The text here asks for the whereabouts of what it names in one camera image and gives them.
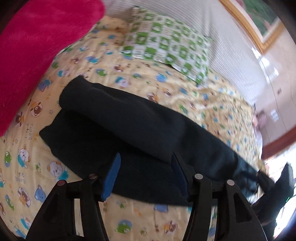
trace picture frame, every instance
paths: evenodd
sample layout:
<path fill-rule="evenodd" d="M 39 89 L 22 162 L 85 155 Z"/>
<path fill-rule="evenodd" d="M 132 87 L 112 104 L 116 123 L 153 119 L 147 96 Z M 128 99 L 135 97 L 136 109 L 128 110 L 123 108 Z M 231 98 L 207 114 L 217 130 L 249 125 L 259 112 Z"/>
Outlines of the picture frame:
<path fill-rule="evenodd" d="M 285 29 L 263 0 L 219 0 L 244 28 L 257 50 L 264 54 Z"/>

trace metal screw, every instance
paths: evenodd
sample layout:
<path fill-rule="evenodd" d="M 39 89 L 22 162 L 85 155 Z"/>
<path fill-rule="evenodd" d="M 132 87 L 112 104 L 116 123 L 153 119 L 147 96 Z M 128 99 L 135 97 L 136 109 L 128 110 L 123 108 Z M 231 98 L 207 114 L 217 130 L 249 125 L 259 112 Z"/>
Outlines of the metal screw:
<path fill-rule="evenodd" d="M 199 173 L 195 174 L 194 177 L 195 177 L 196 179 L 198 179 L 198 180 L 203 179 L 203 175 L 201 175 L 201 174 L 199 174 Z"/>
<path fill-rule="evenodd" d="M 57 185 L 58 186 L 63 186 L 64 184 L 66 184 L 67 182 L 65 181 L 65 180 L 59 180 L 58 182 L 57 182 Z"/>
<path fill-rule="evenodd" d="M 228 184 L 229 186 L 233 186 L 233 185 L 234 185 L 234 181 L 231 180 L 231 179 L 229 179 L 229 180 L 227 180 L 227 184 Z"/>
<path fill-rule="evenodd" d="M 89 175 L 89 179 L 96 179 L 98 176 L 96 175 L 96 174 L 94 174 L 94 173 L 92 173 L 92 174 L 90 174 Z"/>

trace green square pattern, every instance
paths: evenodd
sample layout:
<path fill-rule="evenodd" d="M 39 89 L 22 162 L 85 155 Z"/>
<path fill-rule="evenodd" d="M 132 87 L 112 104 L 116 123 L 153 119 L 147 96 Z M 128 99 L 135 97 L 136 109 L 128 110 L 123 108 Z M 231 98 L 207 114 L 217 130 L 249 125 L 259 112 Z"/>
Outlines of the green square pattern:
<path fill-rule="evenodd" d="M 124 55 L 169 64 L 198 84 L 207 78 L 212 39 L 171 17 L 133 8 Z"/>

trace pink blanket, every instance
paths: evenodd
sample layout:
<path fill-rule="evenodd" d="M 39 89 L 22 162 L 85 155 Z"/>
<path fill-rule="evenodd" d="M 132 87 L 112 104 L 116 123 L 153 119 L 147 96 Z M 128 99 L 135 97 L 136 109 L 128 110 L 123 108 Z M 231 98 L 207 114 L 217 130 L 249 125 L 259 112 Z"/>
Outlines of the pink blanket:
<path fill-rule="evenodd" d="M 0 136 L 55 55 L 104 16 L 100 0 L 30 0 L 0 35 Z"/>

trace yellow patterned bed sheet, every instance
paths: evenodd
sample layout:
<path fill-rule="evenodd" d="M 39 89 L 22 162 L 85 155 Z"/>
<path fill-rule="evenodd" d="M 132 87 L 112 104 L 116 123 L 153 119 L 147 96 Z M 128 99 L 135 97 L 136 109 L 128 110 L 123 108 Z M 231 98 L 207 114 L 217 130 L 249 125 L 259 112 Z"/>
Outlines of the yellow patterned bed sheet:
<path fill-rule="evenodd" d="M 16 235 L 25 237 L 58 180 L 80 180 L 51 154 L 38 134 L 60 111 L 63 88 L 80 74 L 90 82 L 184 114 L 255 169 L 263 168 L 251 126 L 252 108 L 237 90 L 213 71 L 208 84 L 196 86 L 164 64 L 124 58 L 118 49 L 127 29 L 124 21 L 104 17 L 89 34 L 59 54 L 1 137 L 0 215 Z M 114 241 L 182 240 L 190 215 L 190 208 L 145 204 L 114 194 L 100 208 L 108 236 Z M 213 208 L 208 240 L 214 239 L 215 218 Z M 77 233 L 83 235 L 78 201 L 75 219 Z"/>

